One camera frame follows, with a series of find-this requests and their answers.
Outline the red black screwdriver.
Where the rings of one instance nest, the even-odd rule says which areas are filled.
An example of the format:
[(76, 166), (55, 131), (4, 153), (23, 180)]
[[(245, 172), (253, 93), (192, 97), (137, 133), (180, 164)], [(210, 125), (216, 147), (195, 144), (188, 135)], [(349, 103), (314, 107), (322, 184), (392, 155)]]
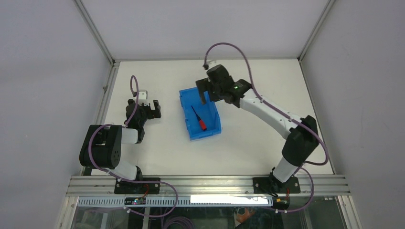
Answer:
[(196, 119), (198, 121), (198, 124), (199, 124), (199, 127), (201, 128), (201, 130), (207, 131), (207, 126), (206, 126), (205, 122), (203, 121), (202, 117), (200, 116), (200, 112), (196, 108), (194, 108), (194, 106), (191, 106), (191, 108), (196, 116)]

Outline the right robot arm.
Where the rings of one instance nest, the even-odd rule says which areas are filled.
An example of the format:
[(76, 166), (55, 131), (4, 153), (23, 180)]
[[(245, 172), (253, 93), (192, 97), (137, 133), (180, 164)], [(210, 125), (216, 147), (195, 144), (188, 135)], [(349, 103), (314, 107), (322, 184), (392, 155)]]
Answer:
[(269, 186), (275, 193), (282, 193), (287, 189), (288, 180), (319, 145), (314, 136), (318, 132), (316, 120), (310, 115), (305, 118), (293, 115), (285, 117), (285, 111), (266, 105), (265, 101), (255, 94), (251, 83), (243, 79), (237, 82), (229, 79), (215, 83), (204, 78), (197, 80), (196, 86), (202, 104), (206, 103), (204, 93), (207, 92), (210, 101), (224, 100), (254, 114), (285, 139), (282, 158), (269, 176)]

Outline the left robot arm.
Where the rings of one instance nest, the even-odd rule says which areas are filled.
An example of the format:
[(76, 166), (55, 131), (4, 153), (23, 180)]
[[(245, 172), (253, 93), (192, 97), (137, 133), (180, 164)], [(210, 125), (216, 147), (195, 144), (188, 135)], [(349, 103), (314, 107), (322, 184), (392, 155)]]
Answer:
[(140, 144), (143, 141), (147, 120), (161, 118), (160, 104), (153, 100), (151, 108), (147, 100), (129, 99), (126, 107), (127, 118), (131, 117), (127, 127), (122, 125), (90, 125), (79, 153), (79, 162), (91, 169), (115, 174), (119, 180), (125, 179), (125, 187), (132, 194), (143, 190), (144, 181), (141, 169), (121, 156), (124, 144)]

